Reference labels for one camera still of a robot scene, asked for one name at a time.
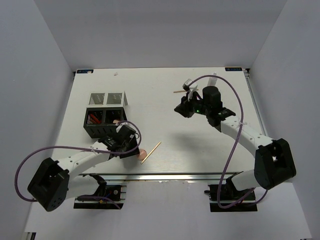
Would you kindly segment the dark red makeup pencil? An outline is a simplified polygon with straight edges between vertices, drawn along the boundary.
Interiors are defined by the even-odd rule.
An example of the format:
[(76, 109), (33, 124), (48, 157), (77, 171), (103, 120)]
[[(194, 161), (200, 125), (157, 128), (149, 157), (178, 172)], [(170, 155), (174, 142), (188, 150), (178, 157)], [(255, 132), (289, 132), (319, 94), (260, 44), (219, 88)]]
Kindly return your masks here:
[(101, 124), (101, 121), (98, 118), (96, 118), (92, 113), (89, 116), (92, 122), (95, 122), (96, 124)]

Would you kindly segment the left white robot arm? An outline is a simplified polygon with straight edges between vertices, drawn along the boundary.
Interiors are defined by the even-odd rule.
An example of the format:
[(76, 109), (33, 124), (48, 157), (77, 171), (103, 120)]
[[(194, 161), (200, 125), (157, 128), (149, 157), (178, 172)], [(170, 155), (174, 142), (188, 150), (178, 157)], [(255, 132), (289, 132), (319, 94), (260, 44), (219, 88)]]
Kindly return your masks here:
[(141, 131), (134, 123), (120, 121), (90, 147), (76, 147), (76, 154), (62, 159), (49, 157), (43, 160), (27, 190), (47, 212), (54, 211), (71, 198), (113, 203), (104, 178), (86, 171), (112, 158), (138, 155), (141, 141)]

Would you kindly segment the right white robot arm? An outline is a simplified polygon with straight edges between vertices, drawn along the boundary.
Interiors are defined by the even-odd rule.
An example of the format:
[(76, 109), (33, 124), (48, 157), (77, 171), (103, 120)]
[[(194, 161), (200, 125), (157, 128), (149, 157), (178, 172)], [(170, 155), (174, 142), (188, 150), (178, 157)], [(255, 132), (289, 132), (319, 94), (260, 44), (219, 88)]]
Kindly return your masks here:
[(244, 190), (262, 187), (270, 190), (297, 174), (289, 143), (258, 133), (241, 122), (230, 109), (223, 106), (221, 93), (215, 86), (207, 86), (202, 96), (196, 91), (187, 93), (174, 109), (185, 118), (194, 114), (206, 116), (208, 123), (219, 132), (231, 137), (254, 157), (252, 170), (237, 173), (226, 180), (226, 195), (236, 200)]

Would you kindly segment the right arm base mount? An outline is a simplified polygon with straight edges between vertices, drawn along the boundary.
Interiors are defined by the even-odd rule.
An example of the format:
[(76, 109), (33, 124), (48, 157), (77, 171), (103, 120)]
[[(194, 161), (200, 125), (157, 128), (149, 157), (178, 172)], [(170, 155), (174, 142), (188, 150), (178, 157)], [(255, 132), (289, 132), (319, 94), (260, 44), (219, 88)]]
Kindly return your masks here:
[[(256, 204), (256, 195), (255, 192), (252, 191), (246, 198), (242, 201), (238, 202), (234, 206), (230, 208), (221, 208), (218, 206), (217, 201), (217, 194), (218, 194), (218, 186), (219, 181), (209, 181), (208, 187), (204, 190), (204, 194), (209, 198), (209, 208), (211, 213), (240, 213), (240, 212), (257, 212), (258, 207)], [(220, 192), (220, 204), (230, 205), (233, 202), (237, 201), (238, 199), (242, 198), (249, 189), (245, 189), (242, 191), (236, 191), (235, 193), (229, 193), (226, 184), (223, 183), (221, 185), (221, 192)]]

